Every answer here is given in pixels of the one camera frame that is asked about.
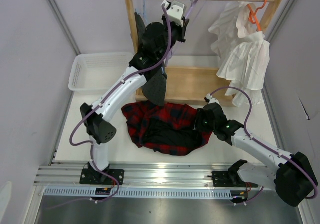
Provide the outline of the red plaid skirt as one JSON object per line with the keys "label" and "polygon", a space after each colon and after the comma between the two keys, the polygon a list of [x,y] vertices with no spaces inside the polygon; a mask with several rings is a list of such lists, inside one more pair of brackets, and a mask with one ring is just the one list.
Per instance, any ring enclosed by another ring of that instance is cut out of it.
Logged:
{"label": "red plaid skirt", "polygon": [[212,135],[194,129],[197,110],[187,104],[141,101],[126,104],[121,111],[132,142],[154,152],[186,156],[205,146]]}

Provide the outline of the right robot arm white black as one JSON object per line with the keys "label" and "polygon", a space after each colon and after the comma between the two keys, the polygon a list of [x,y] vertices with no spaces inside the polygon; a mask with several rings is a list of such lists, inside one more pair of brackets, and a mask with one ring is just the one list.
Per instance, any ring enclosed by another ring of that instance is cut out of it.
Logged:
{"label": "right robot arm white black", "polygon": [[276,191],[283,201],[293,207],[304,199],[318,196],[318,181],[305,154],[292,154],[262,142],[249,132],[246,125],[229,120],[218,103],[209,103],[197,110],[194,128],[213,132],[219,140],[242,149],[262,162],[261,166],[246,160],[234,163],[228,174],[232,185],[239,186],[243,182],[258,184]]}

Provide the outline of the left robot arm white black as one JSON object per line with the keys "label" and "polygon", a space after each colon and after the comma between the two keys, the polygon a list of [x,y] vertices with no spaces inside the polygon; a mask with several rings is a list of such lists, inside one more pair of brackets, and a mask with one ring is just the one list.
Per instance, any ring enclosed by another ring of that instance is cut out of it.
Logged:
{"label": "left robot arm white black", "polygon": [[162,23],[153,22],[142,28],[138,51],[116,84],[93,104],[84,103],[80,107],[92,143],[88,166],[92,168],[91,178],[97,184],[105,183],[109,177],[107,142],[117,133],[111,120],[124,102],[141,89],[153,104],[163,106],[165,103],[168,78],[165,59],[176,42],[185,42],[189,19],[170,21],[162,17],[162,20]]}

